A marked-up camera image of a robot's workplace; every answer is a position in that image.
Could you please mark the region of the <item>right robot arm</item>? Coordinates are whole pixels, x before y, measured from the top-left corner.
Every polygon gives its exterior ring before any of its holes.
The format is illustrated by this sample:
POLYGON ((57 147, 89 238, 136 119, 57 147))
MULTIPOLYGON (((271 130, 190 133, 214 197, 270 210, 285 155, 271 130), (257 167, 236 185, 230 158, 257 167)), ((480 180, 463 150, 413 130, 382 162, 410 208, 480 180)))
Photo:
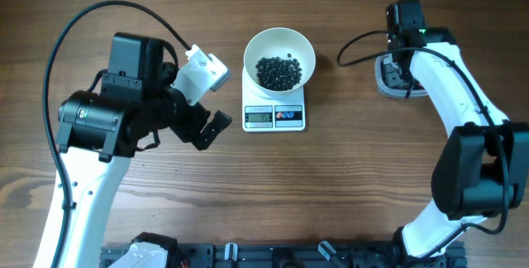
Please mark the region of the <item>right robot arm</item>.
POLYGON ((426 24, 419 0, 386 8, 388 53, 383 65, 410 74, 427 92, 448 136, 431 176, 431 202, 404 226, 409 264, 444 254, 470 228, 490 235, 506 226, 524 196, 528 125, 512 122, 488 99, 445 27, 426 24))

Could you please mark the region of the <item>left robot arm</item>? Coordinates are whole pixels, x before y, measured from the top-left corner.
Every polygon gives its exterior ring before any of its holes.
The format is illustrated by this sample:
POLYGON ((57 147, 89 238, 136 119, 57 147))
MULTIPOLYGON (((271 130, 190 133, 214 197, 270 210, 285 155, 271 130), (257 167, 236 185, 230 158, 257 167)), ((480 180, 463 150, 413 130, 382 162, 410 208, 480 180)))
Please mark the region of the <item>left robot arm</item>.
POLYGON ((224 112, 199 102, 217 91, 231 71, 197 45, 187 63, 164 61, 175 53, 167 41, 118 32, 107 69, 98 73, 99 93, 79 90, 58 111, 52 141, 65 178, 57 178, 36 267, 93 267, 112 202, 140 139, 170 129, 183 143, 206 150, 231 124, 224 112))

